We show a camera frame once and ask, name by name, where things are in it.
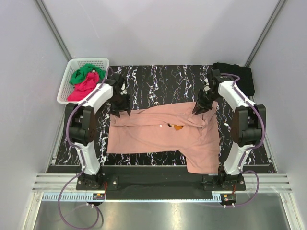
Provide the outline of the pink printed t-shirt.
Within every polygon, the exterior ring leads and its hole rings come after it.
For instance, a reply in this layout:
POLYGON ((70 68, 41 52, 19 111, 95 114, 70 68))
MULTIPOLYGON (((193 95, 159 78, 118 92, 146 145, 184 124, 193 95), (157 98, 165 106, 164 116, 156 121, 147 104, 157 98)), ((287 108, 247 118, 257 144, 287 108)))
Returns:
POLYGON ((220 137, 217 102, 202 114, 193 114, 195 102, 172 103, 111 115, 108 154, 180 151, 189 173, 217 174, 220 137))

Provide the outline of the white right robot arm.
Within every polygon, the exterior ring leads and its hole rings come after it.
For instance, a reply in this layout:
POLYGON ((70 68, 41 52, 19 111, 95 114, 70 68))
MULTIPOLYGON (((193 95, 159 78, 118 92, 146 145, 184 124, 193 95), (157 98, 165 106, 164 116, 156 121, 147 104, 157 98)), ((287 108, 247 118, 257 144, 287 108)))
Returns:
POLYGON ((242 181, 242 170, 247 156, 259 148, 265 138, 266 107, 255 104, 237 86, 239 77, 234 74, 211 70, 208 82, 198 93, 193 114, 198 115, 213 109, 213 102, 224 98, 233 110, 230 153, 220 167, 213 184, 224 189, 233 189, 242 181))

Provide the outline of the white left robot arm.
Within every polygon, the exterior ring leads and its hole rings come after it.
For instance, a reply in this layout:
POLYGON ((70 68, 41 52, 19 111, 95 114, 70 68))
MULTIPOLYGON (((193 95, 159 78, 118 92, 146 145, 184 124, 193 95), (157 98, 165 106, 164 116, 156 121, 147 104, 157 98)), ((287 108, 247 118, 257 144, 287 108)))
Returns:
POLYGON ((93 91, 77 103, 65 106, 64 134, 68 143, 76 149, 81 161, 81 172, 77 175, 78 186, 94 190, 106 187, 101 164, 94 148, 96 137, 96 112, 110 103, 110 113, 120 118, 121 112, 131 114, 130 95, 126 90, 127 80, 113 73, 99 81, 93 91))

